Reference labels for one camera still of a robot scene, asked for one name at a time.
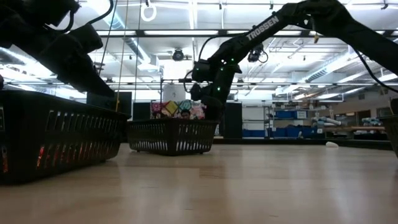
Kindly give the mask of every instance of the black panel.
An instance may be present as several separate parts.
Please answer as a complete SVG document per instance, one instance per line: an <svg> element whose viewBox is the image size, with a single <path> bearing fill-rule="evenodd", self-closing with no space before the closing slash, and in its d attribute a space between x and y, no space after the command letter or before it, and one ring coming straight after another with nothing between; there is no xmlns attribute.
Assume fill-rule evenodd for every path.
<svg viewBox="0 0 398 224"><path fill-rule="evenodd" d="M87 94L87 104L93 106L99 106L100 108L105 108L109 110L116 110L116 98L118 97L115 94L114 98L108 98L104 96L98 96L96 94L88 93ZM119 105L118 112L128 114L131 116L131 100L132 93L131 92L121 92L119 93Z"/></svg>
<svg viewBox="0 0 398 224"><path fill-rule="evenodd" d="M150 119L150 103L134 103L132 119L134 121Z"/></svg>
<svg viewBox="0 0 398 224"><path fill-rule="evenodd" d="M360 112L357 112L357 114L358 114L358 124L360 126L363 126L363 124L364 124L362 122L363 118L370 118L371 117L371 111L370 110L360 111Z"/></svg>
<svg viewBox="0 0 398 224"><path fill-rule="evenodd" d="M224 138L242 138L242 104L227 103L224 115Z"/></svg>

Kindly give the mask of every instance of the blue bin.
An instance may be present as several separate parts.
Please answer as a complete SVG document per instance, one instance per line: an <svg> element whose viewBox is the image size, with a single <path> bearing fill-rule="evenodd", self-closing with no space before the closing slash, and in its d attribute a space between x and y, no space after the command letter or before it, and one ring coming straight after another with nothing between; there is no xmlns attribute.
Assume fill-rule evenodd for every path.
<svg viewBox="0 0 398 224"><path fill-rule="evenodd" d="M252 130L251 131L251 137L264 138L265 136L266 136L266 132L264 130Z"/></svg>
<svg viewBox="0 0 398 224"><path fill-rule="evenodd" d="M297 138L300 132L301 128L286 128L286 134L289 138Z"/></svg>
<svg viewBox="0 0 398 224"><path fill-rule="evenodd" d="M311 136L312 134L316 134L317 129L316 128L302 128L302 136L304 138L307 138Z"/></svg>
<svg viewBox="0 0 398 224"><path fill-rule="evenodd" d="M276 111L275 117L276 118L293 118L294 111Z"/></svg>
<svg viewBox="0 0 398 224"><path fill-rule="evenodd" d="M275 131L272 131L272 128L267 129L268 137L270 138L285 138L286 137L286 129L285 128L276 128Z"/></svg>
<svg viewBox="0 0 398 224"><path fill-rule="evenodd" d="M243 137L251 137L251 131L244 129L242 135Z"/></svg>

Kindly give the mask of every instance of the window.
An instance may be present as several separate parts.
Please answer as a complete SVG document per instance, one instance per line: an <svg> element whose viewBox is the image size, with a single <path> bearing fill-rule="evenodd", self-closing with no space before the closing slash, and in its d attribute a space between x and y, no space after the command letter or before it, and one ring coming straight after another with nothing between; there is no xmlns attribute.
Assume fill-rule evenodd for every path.
<svg viewBox="0 0 398 224"><path fill-rule="evenodd" d="M392 115L392 111L391 111L390 107L378 108L376 112L377 112L378 117Z"/></svg>

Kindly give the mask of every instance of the fluorescent light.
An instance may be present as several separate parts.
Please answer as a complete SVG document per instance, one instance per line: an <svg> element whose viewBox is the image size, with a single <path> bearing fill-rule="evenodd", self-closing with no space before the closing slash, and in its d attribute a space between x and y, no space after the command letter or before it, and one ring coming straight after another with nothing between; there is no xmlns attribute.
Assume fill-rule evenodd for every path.
<svg viewBox="0 0 398 224"><path fill-rule="evenodd" d="M347 92L345 92L345 94L351 94L351 93L355 93L355 92L357 92L357 91L359 91L359 90L363 90L364 89L364 87L361 87L361 88L355 88L355 89L353 89L353 90L350 90L350 91L347 91Z"/></svg>
<svg viewBox="0 0 398 224"><path fill-rule="evenodd" d="M317 98L318 99L329 99L329 98L333 98L338 95L339 95L339 93L328 93L328 94L320 95Z"/></svg>
<svg viewBox="0 0 398 224"><path fill-rule="evenodd" d="M137 66L137 68L142 71L142 70L157 70L159 69L158 66L156 65L151 65L149 63L142 63L140 65Z"/></svg>
<svg viewBox="0 0 398 224"><path fill-rule="evenodd" d="M398 78L396 74L389 74L389 75L383 75L382 77L379 77L379 80L382 82L393 80Z"/></svg>
<svg viewBox="0 0 398 224"><path fill-rule="evenodd" d="M245 32L249 32L248 30L229 30L227 34L243 34Z"/></svg>
<svg viewBox="0 0 398 224"><path fill-rule="evenodd" d="M317 34L317 32L315 32L315 31L310 31L310 35L316 35Z"/></svg>
<svg viewBox="0 0 398 224"><path fill-rule="evenodd" d="M76 90L69 90L67 88L56 88L54 90L55 96L66 96L67 98L73 97L73 98L83 98L86 96L85 93L80 93L79 91Z"/></svg>
<svg viewBox="0 0 398 224"><path fill-rule="evenodd" d="M373 86L374 83L339 83L338 86Z"/></svg>
<svg viewBox="0 0 398 224"><path fill-rule="evenodd" d="M300 35L301 31L299 30L281 30L277 32L275 35Z"/></svg>
<svg viewBox="0 0 398 224"><path fill-rule="evenodd" d="M215 35L217 30L147 30L145 35Z"/></svg>
<svg viewBox="0 0 398 224"><path fill-rule="evenodd" d="M11 87L14 87L14 88L18 88L18 89L21 89L21 90L26 90L26 91L35 91L34 88L32 88L30 86L27 86L27 85L8 85L8 86L11 86Z"/></svg>
<svg viewBox="0 0 398 224"><path fill-rule="evenodd" d="M303 94L300 94L298 96L295 96L294 99L295 100L300 100L300 99L305 98L305 97L306 97L306 94L303 93Z"/></svg>
<svg viewBox="0 0 398 224"><path fill-rule="evenodd" d="M266 78L263 82L264 83L283 83L287 79L286 78Z"/></svg>
<svg viewBox="0 0 398 224"><path fill-rule="evenodd" d="M124 35L124 30L111 30L109 32L108 30L99 30L97 31L98 35ZM135 35L136 31L126 31L126 35Z"/></svg>
<svg viewBox="0 0 398 224"><path fill-rule="evenodd" d="M353 81L354 79L361 77L363 74L355 74L355 75L350 75L349 77L346 77L340 81L338 81L338 83L344 83L344 82L349 82L349 81Z"/></svg>

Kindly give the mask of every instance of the cable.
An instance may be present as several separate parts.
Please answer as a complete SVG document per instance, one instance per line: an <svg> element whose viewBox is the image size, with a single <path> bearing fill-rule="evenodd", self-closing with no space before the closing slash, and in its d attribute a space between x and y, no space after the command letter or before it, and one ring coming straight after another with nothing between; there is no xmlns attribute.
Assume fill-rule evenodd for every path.
<svg viewBox="0 0 398 224"><path fill-rule="evenodd" d="M213 40L213 39L215 39L215 38L219 38L219 37L235 37L235 36L236 36L236 34L225 34L225 35L216 35L216 36L207 38L207 40L206 40L206 41L203 43L203 45L201 46L201 49L200 49L200 51L199 51L198 60L200 60L201 54L203 53L203 49L205 48L206 44L207 44L209 41L211 41L211 40ZM186 85L185 85L185 83L186 83L185 80L187 79L188 75L191 74L192 72L193 72L193 70L190 70L190 71L185 75L185 78L184 78L184 81L183 81L184 89L185 89L185 91L186 91L187 93L189 93L189 91L187 90L187 87L186 87Z"/></svg>
<svg viewBox="0 0 398 224"><path fill-rule="evenodd" d="M389 86L387 86L386 84L384 84L382 81L380 81L372 72L372 70L370 69L368 63L366 63L365 59L362 57L361 53L354 49L355 53L358 55L359 59L361 60L361 62L363 63L363 65L365 66L366 70L368 71L369 75L374 79L374 81L376 81L378 84L380 84L380 86L383 86L384 88L387 88L391 91L393 91L394 93L398 93L398 90L391 88Z"/></svg>
<svg viewBox="0 0 398 224"><path fill-rule="evenodd" d="M200 49L200 51L199 51L198 60L201 58L201 54L203 53L203 49L205 48L205 45L206 45L209 41L211 41L211 40L213 40L213 39L215 39L215 38L219 38L219 37L236 37L236 34L216 35L216 36L207 38L207 40L206 40L206 41L203 43L203 45L201 46L201 49Z"/></svg>
<svg viewBox="0 0 398 224"><path fill-rule="evenodd" d="M263 62L259 59L259 62L260 63L267 63L268 59L269 59L269 56L268 56L267 52L265 52L264 50L262 50L262 52L267 56L267 59L265 61L263 61Z"/></svg>
<svg viewBox="0 0 398 224"><path fill-rule="evenodd" d="M108 37L106 38L106 42L105 42L105 46L104 46L104 53L102 54L102 59L101 59L101 65L99 65L98 76L101 75L102 66L103 66L103 64L104 64L106 49L108 48L109 37L110 37L110 35L111 35L112 24L113 24L113 21L114 21L114 15L115 15L115 14L116 14L116 9L113 11L113 13L112 13L112 18L111 18L111 22L109 23Z"/></svg>
<svg viewBox="0 0 398 224"><path fill-rule="evenodd" d="M127 24L127 19L129 16L129 6L126 7L126 16L124 18L124 23ZM127 27L124 28L124 34L123 34L123 39L126 38L126 34L127 34ZM126 43L123 42L123 46L122 46L122 60L120 60L120 72L119 72L119 84L118 84L118 95L116 97L116 112L118 112L119 109L119 96L120 96L120 83L122 81L122 71L123 71L123 57L124 57L124 48L126 46Z"/></svg>
<svg viewBox="0 0 398 224"><path fill-rule="evenodd" d="M140 5L139 5L139 10L141 11L142 9L142 0L140 0ZM138 17L138 29L141 28L141 20L139 19L140 17ZM137 38L137 47L139 46L139 40L140 38ZM138 54L136 55L136 75L135 75L135 80L134 80L134 102L136 102L137 99L137 75L138 75Z"/></svg>
<svg viewBox="0 0 398 224"><path fill-rule="evenodd" d="M53 30L53 31L55 31L55 32L60 32L60 33L64 34L64 33L66 33L66 32L69 32L69 31L72 29L74 23L75 23L75 13L72 12L72 11L70 11L70 12L69 12L69 24L68 24L68 26L67 26L65 29L63 29L63 30L57 30L57 29L51 28L51 27L48 26L48 25L44 25L44 27L45 27L46 29L48 29L48 30Z"/></svg>
<svg viewBox="0 0 398 224"><path fill-rule="evenodd" d="M193 72L193 70L190 70L190 71L185 75L184 81L183 81L184 90L185 90L187 93L189 93L189 91L187 90L187 86L185 85L185 83L186 83L186 80L187 80L188 75L191 74L192 72Z"/></svg>
<svg viewBox="0 0 398 224"><path fill-rule="evenodd" d="M104 14L102 14L101 16L98 16L97 18L88 21L88 24L93 24L95 22L98 22L98 21L104 19L105 17L107 17L109 14L111 14L114 5L118 5L118 0L116 0L115 4L113 3L113 0L109 0L109 3L110 3L109 9Z"/></svg>

